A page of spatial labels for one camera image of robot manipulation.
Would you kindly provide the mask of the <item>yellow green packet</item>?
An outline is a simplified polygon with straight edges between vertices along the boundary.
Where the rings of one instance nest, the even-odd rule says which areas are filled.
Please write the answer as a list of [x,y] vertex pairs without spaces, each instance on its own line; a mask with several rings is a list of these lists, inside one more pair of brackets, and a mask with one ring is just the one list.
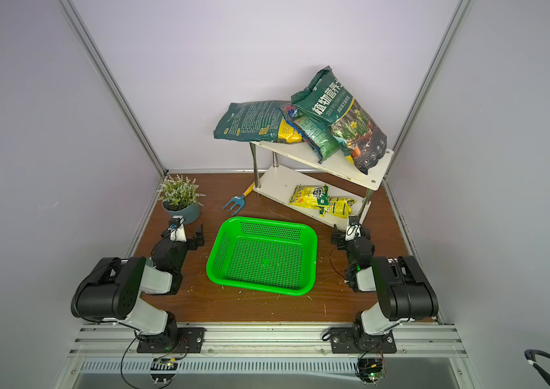
[[328,186],[304,186],[298,185],[294,189],[289,205],[307,209],[321,210],[328,204]]

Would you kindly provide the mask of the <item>light green blue-edged bag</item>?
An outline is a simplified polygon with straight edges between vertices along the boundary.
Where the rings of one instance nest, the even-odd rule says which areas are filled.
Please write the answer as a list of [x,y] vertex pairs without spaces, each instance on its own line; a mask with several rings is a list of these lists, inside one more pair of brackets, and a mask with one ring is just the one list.
[[310,145],[320,164],[340,149],[338,142],[325,125],[314,122],[291,103],[284,102],[278,106],[278,109],[283,114],[284,120]]

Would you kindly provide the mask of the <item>teal and yellow fertilizer bag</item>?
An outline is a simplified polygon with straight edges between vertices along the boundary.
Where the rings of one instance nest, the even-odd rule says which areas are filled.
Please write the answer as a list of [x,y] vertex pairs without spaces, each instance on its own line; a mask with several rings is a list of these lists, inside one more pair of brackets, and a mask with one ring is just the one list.
[[285,120],[282,100],[231,103],[213,131],[215,139],[297,144],[301,134]]

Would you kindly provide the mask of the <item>dark green flower soil bag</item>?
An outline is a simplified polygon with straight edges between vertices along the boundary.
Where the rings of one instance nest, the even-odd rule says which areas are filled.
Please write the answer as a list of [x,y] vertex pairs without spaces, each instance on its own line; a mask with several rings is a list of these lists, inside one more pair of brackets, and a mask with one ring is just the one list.
[[367,175],[384,157],[388,137],[330,66],[292,95],[291,103],[302,116],[327,130],[361,173]]

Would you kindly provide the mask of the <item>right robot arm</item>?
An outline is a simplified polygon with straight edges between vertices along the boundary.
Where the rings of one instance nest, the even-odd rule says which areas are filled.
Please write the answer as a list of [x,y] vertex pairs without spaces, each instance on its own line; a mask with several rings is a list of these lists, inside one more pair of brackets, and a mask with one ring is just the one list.
[[358,313],[357,334],[385,336],[401,324],[437,316],[439,300],[414,256],[375,255],[370,232],[361,225],[334,228],[331,240],[346,254],[348,267],[340,273],[346,285],[355,293],[374,293],[377,299]]

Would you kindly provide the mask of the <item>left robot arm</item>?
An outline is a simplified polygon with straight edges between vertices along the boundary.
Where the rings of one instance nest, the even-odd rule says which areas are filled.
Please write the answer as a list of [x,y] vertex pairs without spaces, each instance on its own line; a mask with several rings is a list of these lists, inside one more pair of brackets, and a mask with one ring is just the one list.
[[205,245],[203,226],[185,234],[174,218],[149,257],[103,258],[77,287],[72,315],[90,323],[116,323],[135,331],[137,340],[170,347],[181,335],[174,314],[147,303],[141,295],[176,295],[182,267],[190,251]]

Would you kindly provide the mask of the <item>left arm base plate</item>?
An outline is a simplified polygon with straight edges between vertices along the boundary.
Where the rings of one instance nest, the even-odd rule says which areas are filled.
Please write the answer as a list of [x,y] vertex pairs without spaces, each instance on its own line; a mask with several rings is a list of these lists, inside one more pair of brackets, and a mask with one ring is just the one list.
[[154,336],[138,336],[137,353],[201,353],[204,327],[179,327]]

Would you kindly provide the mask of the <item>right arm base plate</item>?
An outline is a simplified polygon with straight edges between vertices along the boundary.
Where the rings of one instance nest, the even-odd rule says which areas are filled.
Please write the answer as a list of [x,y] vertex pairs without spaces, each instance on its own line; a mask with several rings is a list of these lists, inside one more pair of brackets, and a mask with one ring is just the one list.
[[353,327],[332,327],[321,337],[331,346],[332,353],[386,353],[397,352],[393,333],[388,335],[370,336]]

